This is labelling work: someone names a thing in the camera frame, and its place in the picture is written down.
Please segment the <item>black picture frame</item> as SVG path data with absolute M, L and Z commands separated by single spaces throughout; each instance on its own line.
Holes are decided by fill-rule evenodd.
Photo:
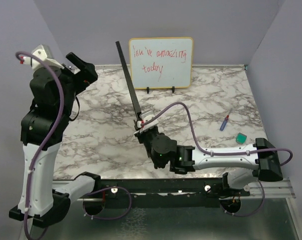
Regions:
M 136 96 L 136 92 L 135 92 L 135 89 L 134 89 L 134 86 L 133 86 L 133 82 L 131 80 L 131 76 L 130 76 L 130 73 L 129 73 L 129 70 L 128 70 L 128 66 L 126 64 L 126 60 L 125 60 L 125 57 L 124 57 L 124 54 L 123 54 L 123 51 L 122 51 L 122 48 L 121 48 L 121 44 L 120 44 L 119 41 L 116 41 L 115 44 L 116 44 L 116 47 L 117 47 L 117 50 L 118 50 L 120 62 L 121 62 L 121 65 L 122 65 L 122 69 L 123 69 L 124 77 L 125 77 L 125 80 L 126 80 L 126 84 L 127 84 L 128 90 L 129 90 L 131 102 L 132 102 L 134 113 L 135 113 L 135 116 L 136 116 L 136 120 L 139 121 L 141 119 L 140 118 L 141 107 L 139 105 L 138 98 Z

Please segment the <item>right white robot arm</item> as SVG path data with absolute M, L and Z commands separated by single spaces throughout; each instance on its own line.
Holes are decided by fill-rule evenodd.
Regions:
M 208 168 L 236 168 L 234 173 L 224 173 L 222 177 L 220 189 L 227 196 L 254 181 L 278 182 L 283 179 L 278 149 L 264 138 L 256 138 L 255 143 L 238 148 L 202 151 L 197 146 L 179 145 L 155 126 L 134 135 L 144 145 L 155 169 L 169 165 L 171 172 L 185 175 Z

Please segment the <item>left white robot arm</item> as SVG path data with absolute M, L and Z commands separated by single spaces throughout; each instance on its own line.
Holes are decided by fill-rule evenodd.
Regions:
M 53 171 L 63 134 L 69 122 L 73 104 L 98 75 L 95 67 L 70 52 L 66 58 L 79 71 L 71 72 L 65 66 L 38 56 L 27 59 L 20 52 L 23 63 L 34 68 L 30 88 L 33 100 L 30 111 L 21 122 L 25 170 L 20 202 L 9 216 L 15 220 L 33 219 L 33 224 L 47 228 L 62 221 L 73 202 L 84 195 L 100 194 L 100 176 L 83 172 L 71 183 L 53 188 Z

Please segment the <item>black whiteboard stand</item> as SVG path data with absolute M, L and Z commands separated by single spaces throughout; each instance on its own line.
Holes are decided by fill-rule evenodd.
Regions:
M 154 90 L 154 91 L 155 91 L 155 90 L 156 90 L 156 91 L 157 91 L 157 90 L 158 90 L 158 91 L 164 91 L 164 90 L 165 90 L 165 91 L 166 91 L 166 90 L 168 91 L 168 90 L 169 90 L 171 93 L 175 93 L 175 89 L 176 89 L 175 86 L 172 86 L 172 87 L 169 87 L 169 88 L 168 88 L 168 87 L 167 87 L 167 88 L 162 88 L 162 87 L 160 87 L 160 88 L 150 88 L 150 87 L 146 87 L 146 93 L 149 94 L 149 93 L 150 93 L 151 91 L 153 91 L 153 90 Z

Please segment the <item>yellow-framed whiteboard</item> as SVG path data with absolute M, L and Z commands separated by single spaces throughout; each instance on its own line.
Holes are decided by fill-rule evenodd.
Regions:
M 130 68 L 134 88 L 188 88 L 192 77 L 193 46 L 191 37 L 130 39 Z

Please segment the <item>teal green eraser block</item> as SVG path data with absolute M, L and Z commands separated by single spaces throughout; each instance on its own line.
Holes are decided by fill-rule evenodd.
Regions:
M 243 134 L 243 133 L 238 133 L 237 136 L 236 136 L 236 139 L 235 141 L 239 144 L 239 145 L 242 145 L 246 142 L 246 139 L 247 139 L 247 135 Z

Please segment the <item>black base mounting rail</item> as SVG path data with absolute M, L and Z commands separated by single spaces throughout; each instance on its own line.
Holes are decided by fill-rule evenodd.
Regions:
M 107 208 L 219 207 L 220 198 L 247 197 L 250 193 L 223 187 L 218 178 L 102 179 L 100 193 L 84 198 L 99 201 Z

